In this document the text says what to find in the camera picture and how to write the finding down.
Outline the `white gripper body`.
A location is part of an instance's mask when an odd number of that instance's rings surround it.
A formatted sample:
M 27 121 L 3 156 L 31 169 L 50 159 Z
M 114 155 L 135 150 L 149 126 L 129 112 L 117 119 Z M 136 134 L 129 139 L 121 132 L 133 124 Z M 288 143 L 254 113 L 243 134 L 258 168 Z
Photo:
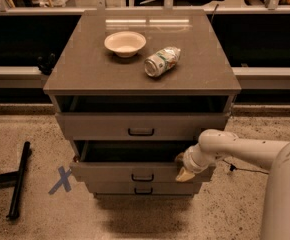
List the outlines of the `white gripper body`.
M 194 145 L 184 152 L 183 165 L 186 170 L 199 174 L 208 167 L 209 159 L 199 145 Z

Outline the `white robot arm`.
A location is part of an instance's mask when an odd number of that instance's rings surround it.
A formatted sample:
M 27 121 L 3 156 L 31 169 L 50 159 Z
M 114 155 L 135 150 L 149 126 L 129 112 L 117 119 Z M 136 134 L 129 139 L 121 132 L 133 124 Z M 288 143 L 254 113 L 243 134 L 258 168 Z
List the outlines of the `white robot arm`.
M 290 240 L 290 142 L 240 138 L 227 131 L 203 131 L 198 143 L 177 155 L 176 180 L 186 182 L 228 156 L 269 172 L 260 240 Z

